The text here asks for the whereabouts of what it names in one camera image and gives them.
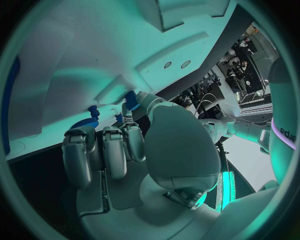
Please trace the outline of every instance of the white robotic arm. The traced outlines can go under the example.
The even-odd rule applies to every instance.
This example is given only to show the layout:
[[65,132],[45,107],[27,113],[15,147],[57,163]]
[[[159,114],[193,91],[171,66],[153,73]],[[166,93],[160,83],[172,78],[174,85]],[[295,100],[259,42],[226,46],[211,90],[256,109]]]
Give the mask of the white robotic arm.
[[260,145],[260,151],[269,154],[271,124],[257,125],[253,122],[237,121],[233,117],[223,116],[220,120],[207,118],[199,120],[208,131],[214,143],[220,138],[233,135]]

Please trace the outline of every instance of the circular hole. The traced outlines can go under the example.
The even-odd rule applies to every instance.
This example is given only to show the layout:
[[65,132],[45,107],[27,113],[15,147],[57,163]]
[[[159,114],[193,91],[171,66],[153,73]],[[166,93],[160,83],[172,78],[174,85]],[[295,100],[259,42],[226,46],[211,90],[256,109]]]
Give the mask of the circular hole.
[[164,68],[166,69],[166,68],[168,68],[168,67],[170,67],[171,66],[171,64],[172,64],[172,62],[167,62],[165,65],[164,65]]
[[184,68],[187,67],[190,63],[191,63],[190,60],[186,61],[184,64],[181,65],[181,68],[184,69]]

